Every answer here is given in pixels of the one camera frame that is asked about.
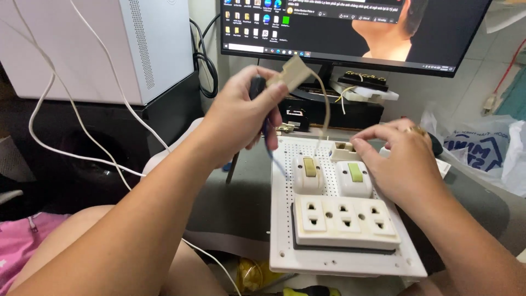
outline white computer case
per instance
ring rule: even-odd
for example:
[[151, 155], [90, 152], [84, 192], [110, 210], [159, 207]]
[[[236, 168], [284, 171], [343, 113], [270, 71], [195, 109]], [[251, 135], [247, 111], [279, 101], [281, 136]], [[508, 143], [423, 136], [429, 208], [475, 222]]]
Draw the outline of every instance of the white computer case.
[[[69, 0], [16, 0], [39, 46], [76, 101], [122, 103], [110, 64]], [[188, 0], [74, 0], [109, 50], [124, 94], [145, 105], [194, 71]], [[12, 0], [0, 18], [27, 34]], [[51, 71], [38, 51], [0, 22], [0, 62], [19, 97], [39, 98]], [[68, 100], [56, 81], [49, 99]]]

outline black speaker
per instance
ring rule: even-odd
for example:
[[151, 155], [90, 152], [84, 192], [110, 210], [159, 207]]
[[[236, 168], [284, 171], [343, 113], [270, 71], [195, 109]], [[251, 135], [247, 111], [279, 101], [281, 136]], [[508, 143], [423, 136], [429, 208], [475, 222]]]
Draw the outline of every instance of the black speaker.
[[[38, 145], [28, 129], [37, 100], [10, 98], [0, 101], [0, 120], [13, 137], [27, 164], [39, 181], [68, 187], [66, 195], [114, 203], [128, 190], [114, 166], [79, 160]], [[75, 103], [86, 129], [116, 159], [117, 163], [142, 172], [146, 162], [164, 148], [124, 105]], [[192, 121], [203, 117], [197, 72], [188, 76], [135, 112], [168, 144], [174, 143]], [[46, 145], [77, 155], [111, 161], [83, 132], [69, 101], [44, 101], [34, 131]], [[130, 186], [140, 177], [123, 171]]]

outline white electrical board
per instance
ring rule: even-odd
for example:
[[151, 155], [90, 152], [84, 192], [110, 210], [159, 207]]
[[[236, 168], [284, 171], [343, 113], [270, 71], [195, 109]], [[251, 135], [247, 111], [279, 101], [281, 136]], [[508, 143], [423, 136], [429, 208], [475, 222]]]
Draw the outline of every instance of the white electrical board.
[[[301, 155], [312, 156], [318, 140], [280, 136], [279, 148], [274, 158], [284, 167], [283, 176], [275, 163], [272, 164], [271, 223], [270, 223], [270, 269], [275, 272], [343, 275], [350, 277], [377, 277], [399, 275], [412, 278], [427, 277], [420, 257], [402, 223], [395, 205], [376, 190], [373, 182], [372, 198], [385, 201], [392, 222], [401, 238], [401, 244], [392, 255], [295, 250], [291, 205], [296, 196], [292, 189], [294, 173], [292, 162]], [[317, 159], [324, 173], [325, 186], [321, 196], [339, 198], [336, 181], [336, 162], [330, 161], [329, 152], [333, 141], [321, 141]]]

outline ventilation grille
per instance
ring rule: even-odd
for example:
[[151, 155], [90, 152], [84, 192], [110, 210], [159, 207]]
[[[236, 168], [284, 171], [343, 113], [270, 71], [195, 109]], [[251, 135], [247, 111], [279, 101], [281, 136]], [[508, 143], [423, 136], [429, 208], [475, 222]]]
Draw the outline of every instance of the ventilation grille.
[[143, 17], [140, 13], [139, 0], [129, 0], [129, 2], [133, 25], [135, 27], [135, 34], [137, 36], [137, 42], [139, 43], [140, 60], [143, 64], [146, 86], [150, 89], [155, 86], [155, 81], [154, 74], [151, 71], [150, 54], [148, 53], [148, 44], [146, 43], [146, 35], [144, 34]]

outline computer monitor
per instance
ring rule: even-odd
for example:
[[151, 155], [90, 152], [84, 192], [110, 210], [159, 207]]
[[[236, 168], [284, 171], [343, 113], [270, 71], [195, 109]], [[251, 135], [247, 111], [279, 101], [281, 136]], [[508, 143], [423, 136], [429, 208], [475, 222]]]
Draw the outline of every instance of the computer monitor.
[[221, 53], [454, 77], [491, 0], [221, 0]]

